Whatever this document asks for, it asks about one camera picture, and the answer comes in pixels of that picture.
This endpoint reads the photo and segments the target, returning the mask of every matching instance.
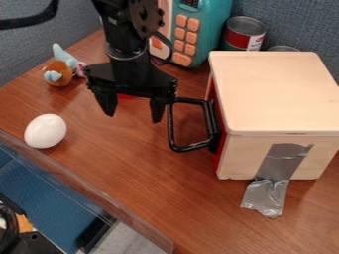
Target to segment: gray duct tape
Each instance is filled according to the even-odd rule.
[[[283,214],[289,180],[307,156],[313,144],[273,144],[256,178],[247,186],[241,207],[256,210],[263,216],[276,218]]]

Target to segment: gray wall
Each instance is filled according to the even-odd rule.
[[[33,15],[48,3],[0,0],[0,18]],[[68,47],[100,27],[90,0],[60,0],[54,19],[33,27],[0,31],[0,86],[50,58],[53,43]]]
[[[339,84],[339,0],[234,0],[233,15],[267,25],[264,48],[289,45],[317,52]]]

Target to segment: box lid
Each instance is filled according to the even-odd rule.
[[[339,135],[339,88],[316,53],[211,52],[225,125],[239,135]]]

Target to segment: wooden desk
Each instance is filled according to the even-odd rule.
[[[69,50],[88,64],[102,63],[103,41],[98,32]],[[239,207],[248,182],[217,180],[207,150],[170,150],[166,120],[151,122],[147,99],[120,100],[110,118],[82,80],[65,89],[48,87],[42,67],[1,88],[1,129],[23,139],[26,125],[36,116],[62,116],[68,124],[65,140],[43,150],[71,169],[58,176],[139,231],[141,224],[107,202],[103,193],[172,239],[177,253],[339,253],[338,157],[320,180],[289,185],[282,217],[264,218]],[[181,96],[203,97],[207,65],[196,70],[167,65],[163,70],[180,80]],[[198,113],[195,108],[177,111],[181,141],[204,135]],[[81,185],[74,173],[101,192]]]

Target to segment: wooden box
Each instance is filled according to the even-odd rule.
[[[313,145],[292,179],[318,179],[339,148],[339,90],[316,53],[211,52],[206,99],[222,137],[219,179],[255,177],[273,144]]]

